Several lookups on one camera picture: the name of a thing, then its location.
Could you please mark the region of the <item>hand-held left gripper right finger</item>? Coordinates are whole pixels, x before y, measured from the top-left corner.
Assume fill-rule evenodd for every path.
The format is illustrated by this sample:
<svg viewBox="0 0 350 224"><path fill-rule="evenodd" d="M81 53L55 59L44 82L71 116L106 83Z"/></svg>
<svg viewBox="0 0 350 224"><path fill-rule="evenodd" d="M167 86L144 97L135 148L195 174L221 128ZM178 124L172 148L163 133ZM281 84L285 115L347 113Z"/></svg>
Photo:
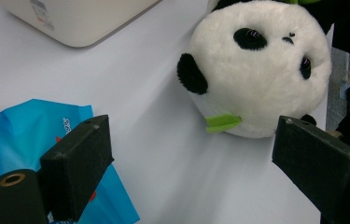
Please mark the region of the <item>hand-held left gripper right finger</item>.
<svg viewBox="0 0 350 224"><path fill-rule="evenodd" d="M350 224L350 146L307 121L282 116L272 159L324 224Z"/></svg>

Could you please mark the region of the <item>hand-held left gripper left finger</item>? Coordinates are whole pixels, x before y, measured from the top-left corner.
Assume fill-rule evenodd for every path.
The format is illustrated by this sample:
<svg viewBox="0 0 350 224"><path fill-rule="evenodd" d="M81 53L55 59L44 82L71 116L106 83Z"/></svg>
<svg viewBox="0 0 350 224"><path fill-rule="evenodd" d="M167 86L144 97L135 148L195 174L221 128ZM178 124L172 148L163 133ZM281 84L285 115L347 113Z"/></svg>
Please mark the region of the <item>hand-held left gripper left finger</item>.
<svg viewBox="0 0 350 224"><path fill-rule="evenodd" d="M78 221L113 161L109 117L87 119L40 158L49 211L57 220Z"/></svg>

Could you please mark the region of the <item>blue wet wipes packet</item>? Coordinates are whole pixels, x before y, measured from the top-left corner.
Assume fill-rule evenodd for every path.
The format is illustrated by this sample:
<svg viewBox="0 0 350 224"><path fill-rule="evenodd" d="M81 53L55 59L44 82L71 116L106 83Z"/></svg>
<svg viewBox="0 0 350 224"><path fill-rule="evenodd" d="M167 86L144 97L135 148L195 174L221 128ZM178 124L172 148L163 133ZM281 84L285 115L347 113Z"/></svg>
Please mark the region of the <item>blue wet wipes packet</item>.
<svg viewBox="0 0 350 224"><path fill-rule="evenodd" d="M93 117L89 105L32 99L0 112L0 175L40 168L39 158L58 141ZM113 165L109 166L78 222L49 224L135 224L140 220Z"/></svg>

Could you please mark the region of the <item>panda plush toy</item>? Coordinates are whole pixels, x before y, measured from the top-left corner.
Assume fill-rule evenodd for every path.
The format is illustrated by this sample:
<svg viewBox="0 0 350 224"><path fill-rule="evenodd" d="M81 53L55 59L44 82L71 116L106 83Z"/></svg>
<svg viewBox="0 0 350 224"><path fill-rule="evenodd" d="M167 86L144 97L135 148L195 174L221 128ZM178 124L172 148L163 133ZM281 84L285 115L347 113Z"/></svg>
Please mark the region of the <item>panda plush toy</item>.
<svg viewBox="0 0 350 224"><path fill-rule="evenodd" d="M331 74L329 0L208 0L179 82L210 133L271 137L282 116L312 121Z"/></svg>

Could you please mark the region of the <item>white plastic bin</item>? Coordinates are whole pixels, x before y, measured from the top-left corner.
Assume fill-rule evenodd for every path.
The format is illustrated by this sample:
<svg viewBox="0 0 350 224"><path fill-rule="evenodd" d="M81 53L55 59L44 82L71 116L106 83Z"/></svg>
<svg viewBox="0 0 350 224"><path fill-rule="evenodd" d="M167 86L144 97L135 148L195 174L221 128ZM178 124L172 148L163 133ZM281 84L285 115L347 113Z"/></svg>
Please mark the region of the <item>white plastic bin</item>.
<svg viewBox="0 0 350 224"><path fill-rule="evenodd" d="M69 47L92 45L160 0L0 0L8 12Z"/></svg>

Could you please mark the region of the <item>pale table cover sheet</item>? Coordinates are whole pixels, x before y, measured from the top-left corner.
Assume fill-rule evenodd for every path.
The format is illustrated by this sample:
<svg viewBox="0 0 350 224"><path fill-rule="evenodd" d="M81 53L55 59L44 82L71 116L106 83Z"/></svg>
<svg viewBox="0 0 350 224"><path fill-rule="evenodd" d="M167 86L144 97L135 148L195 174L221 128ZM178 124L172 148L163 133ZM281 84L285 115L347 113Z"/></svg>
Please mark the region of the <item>pale table cover sheet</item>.
<svg viewBox="0 0 350 224"><path fill-rule="evenodd" d="M210 134L175 67L208 0L161 0L101 43L67 47L0 5L0 110L31 99L110 119L139 224L319 224L273 140Z"/></svg>

